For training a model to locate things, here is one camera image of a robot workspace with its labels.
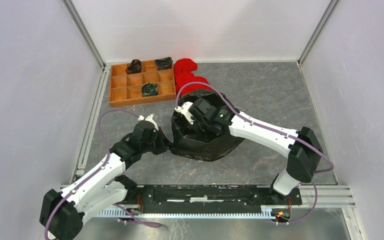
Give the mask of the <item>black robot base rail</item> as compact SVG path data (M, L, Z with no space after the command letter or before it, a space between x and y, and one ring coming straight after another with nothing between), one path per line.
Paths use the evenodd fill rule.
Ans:
M282 196L264 185L139 185L125 175L115 178L127 189L122 206L139 207L140 213L215 214L257 213L262 206L300 206L303 201L295 187Z

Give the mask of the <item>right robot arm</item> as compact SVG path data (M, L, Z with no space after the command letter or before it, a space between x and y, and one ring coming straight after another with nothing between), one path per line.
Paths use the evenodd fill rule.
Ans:
M227 103L216 107L202 97L194 102L187 101L175 110L199 134L228 134L251 140L284 156L286 168L277 175L268 191L273 203L282 204L293 188L312 182L323 152L312 129L303 126L296 130L272 125L238 112Z

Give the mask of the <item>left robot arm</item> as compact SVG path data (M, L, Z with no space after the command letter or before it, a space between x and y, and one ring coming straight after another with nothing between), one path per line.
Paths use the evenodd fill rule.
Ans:
M149 118L140 119L131 133L115 143L105 157L71 185L50 189L43 197L39 222L47 240L72 240L83 226L112 204L133 203L137 190L114 179L138 162L145 153L168 150L160 127Z

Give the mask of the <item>black plastic trash bag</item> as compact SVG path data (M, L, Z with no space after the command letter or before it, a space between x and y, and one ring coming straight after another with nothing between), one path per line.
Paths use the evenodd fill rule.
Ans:
M207 100L218 110L225 105L220 96L213 90L197 89L183 94L178 103L195 102L199 98ZM189 128L189 122L183 115L173 112L171 116L171 130L173 133L173 155L196 161L213 162L219 160L235 150L245 139L227 133L216 135L213 132L197 133Z

